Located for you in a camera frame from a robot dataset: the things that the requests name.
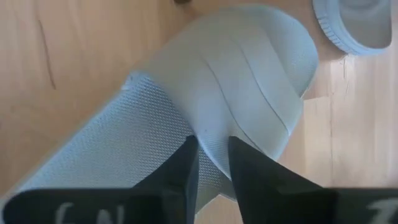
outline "shoe outsole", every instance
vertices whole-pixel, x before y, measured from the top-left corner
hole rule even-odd
[[[342,32],[343,35],[337,35],[335,29],[339,28],[332,26],[331,24],[331,20],[333,20],[333,18],[330,17],[327,11],[327,1],[328,0],[313,0],[312,5],[322,31],[335,46],[347,54],[353,55],[378,54],[384,51],[384,49],[372,49],[370,47],[363,46],[352,39],[351,35],[346,30],[340,29],[339,31]]]

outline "wooden surface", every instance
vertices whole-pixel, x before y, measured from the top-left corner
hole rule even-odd
[[[106,103],[137,63],[195,17],[237,2],[244,1],[0,1],[0,194]],[[321,60],[281,163],[324,186],[398,186],[398,45],[344,56],[323,35],[310,0],[258,2],[302,22]],[[237,205],[222,197],[197,222],[241,223]]]

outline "black plastic piece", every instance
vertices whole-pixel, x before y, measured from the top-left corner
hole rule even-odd
[[[398,223],[398,189],[334,189],[334,223]]]
[[[245,224],[331,223],[335,193],[295,174],[237,137],[229,166]]]
[[[198,190],[198,141],[185,143],[131,189],[30,190],[4,207],[6,224],[193,223]]]

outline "wooden floor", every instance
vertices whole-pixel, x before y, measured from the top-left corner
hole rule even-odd
[[[192,19],[237,2],[248,1],[0,1],[0,195]],[[345,56],[323,35],[310,0],[259,2],[301,21],[321,61],[281,163],[324,186],[398,186],[398,44],[378,56]],[[396,40],[398,2],[393,11]],[[222,197],[197,222],[241,223]]]

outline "white sneaker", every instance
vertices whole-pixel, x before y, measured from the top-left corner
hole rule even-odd
[[[13,192],[132,187],[195,134],[196,210],[218,194],[233,198],[228,137],[278,159],[317,65],[307,30],[280,10],[249,4],[201,17]]]
[[[342,51],[378,54],[392,39],[391,0],[313,0],[326,36]]]

